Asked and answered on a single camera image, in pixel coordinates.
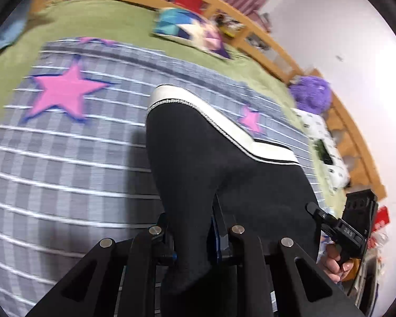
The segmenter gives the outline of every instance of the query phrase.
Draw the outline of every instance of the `white patterned pillow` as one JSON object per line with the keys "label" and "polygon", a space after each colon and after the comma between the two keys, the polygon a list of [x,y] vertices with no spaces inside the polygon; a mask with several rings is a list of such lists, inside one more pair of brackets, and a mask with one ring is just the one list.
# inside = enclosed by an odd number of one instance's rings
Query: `white patterned pillow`
{"label": "white patterned pillow", "polygon": [[323,141],[326,150],[333,161],[333,164],[325,164],[324,167],[328,172],[328,185],[331,192],[336,192],[338,188],[345,187],[349,182],[349,173],[346,169],[343,159],[337,150],[336,144],[328,131],[324,119],[313,113],[293,109],[296,115],[301,119],[305,132],[312,140],[320,139]]}

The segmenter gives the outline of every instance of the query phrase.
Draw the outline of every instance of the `plaid blanket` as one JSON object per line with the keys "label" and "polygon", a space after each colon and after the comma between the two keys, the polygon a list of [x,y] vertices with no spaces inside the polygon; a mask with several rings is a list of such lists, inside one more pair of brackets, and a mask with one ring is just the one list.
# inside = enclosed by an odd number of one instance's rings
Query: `plaid blanket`
{"label": "plaid blanket", "polygon": [[[84,97],[86,122],[56,108],[26,120],[41,92],[31,76],[62,74],[75,56],[85,78],[111,83]],[[156,222],[163,208],[145,120],[148,97],[163,83],[190,90],[236,123],[244,106],[258,111],[262,131],[252,136],[293,150],[322,200],[307,137],[245,83],[128,44],[47,43],[0,123],[0,304],[10,316],[24,316],[100,239],[124,240]]]}

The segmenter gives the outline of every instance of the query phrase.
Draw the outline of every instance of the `wooden bed frame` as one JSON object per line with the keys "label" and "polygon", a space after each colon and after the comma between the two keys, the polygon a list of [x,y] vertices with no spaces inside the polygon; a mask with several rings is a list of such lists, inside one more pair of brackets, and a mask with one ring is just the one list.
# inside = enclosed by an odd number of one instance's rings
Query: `wooden bed frame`
{"label": "wooden bed frame", "polygon": [[[119,0],[133,4],[138,4],[152,8],[177,7],[172,2],[166,0]],[[245,52],[248,56],[256,60],[269,73],[279,78],[285,84],[288,84],[290,79],[295,75],[314,75],[322,76],[321,73],[314,69],[310,73],[305,73],[299,65],[292,59],[292,57],[277,43],[274,39],[266,33],[258,24],[253,22],[240,11],[233,8],[222,0],[202,0],[207,3],[207,7],[203,10],[202,15],[206,18],[211,18],[218,11],[225,12],[230,17],[236,19],[244,24],[234,38],[227,39],[226,42],[231,46]],[[250,45],[246,38],[252,34],[258,36],[265,44],[277,54],[277,57],[271,61],[260,50]],[[279,62],[286,63],[289,70],[284,70],[284,66],[278,65]],[[329,118],[327,126],[330,130],[339,129],[344,131],[343,140],[337,145],[339,153],[342,156],[350,155],[356,157],[355,168],[350,172],[351,186],[348,190],[359,190],[366,187],[373,189],[381,200],[386,197],[385,187],[381,184],[380,177],[375,167],[373,158],[368,150],[368,147],[359,132],[355,122],[352,120],[349,113],[344,108],[343,104],[333,93],[333,101],[328,111]]]}

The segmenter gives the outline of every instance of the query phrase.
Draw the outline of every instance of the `silver bolt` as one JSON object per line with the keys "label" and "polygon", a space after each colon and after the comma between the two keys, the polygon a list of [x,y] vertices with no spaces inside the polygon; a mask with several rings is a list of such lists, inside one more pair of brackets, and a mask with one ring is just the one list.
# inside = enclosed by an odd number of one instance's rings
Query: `silver bolt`
{"label": "silver bolt", "polygon": [[291,246],[294,245],[293,239],[291,239],[291,238],[289,238],[289,237],[284,237],[284,238],[282,238],[281,243],[282,243],[285,247],[288,247],[288,248],[290,248]]}
{"label": "silver bolt", "polygon": [[243,234],[245,232],[245,228],[241,225],[233,225],[232,226],[232,232],[234,234]]}
{"label": "silver bolt", "polygon": [[158,225],[151,226],[151,228],[148,229],[148,232],[151,235],[159,235],[161,233],[161,228]]}
{"label": "silver bolt", "polygon": [[103,238],[101,241],[100,241],[100,246],[102,247],[102,248],[108,248],[110,245],[112,245],[113,244],[113,241],[111,240],[111,238]]}

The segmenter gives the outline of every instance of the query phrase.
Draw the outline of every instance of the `white wall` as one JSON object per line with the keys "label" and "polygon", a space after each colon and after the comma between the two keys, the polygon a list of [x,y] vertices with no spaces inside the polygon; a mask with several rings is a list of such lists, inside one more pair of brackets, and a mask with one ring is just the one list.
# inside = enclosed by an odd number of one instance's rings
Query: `white wall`
{"label": "white wall", "polygon": [[273,0],[260,12],[270,14],[273,37],[292,58],[332,84],[386,186],[392,222],[374,314],[381,316],[396,297],[396,36],[367,0]]}

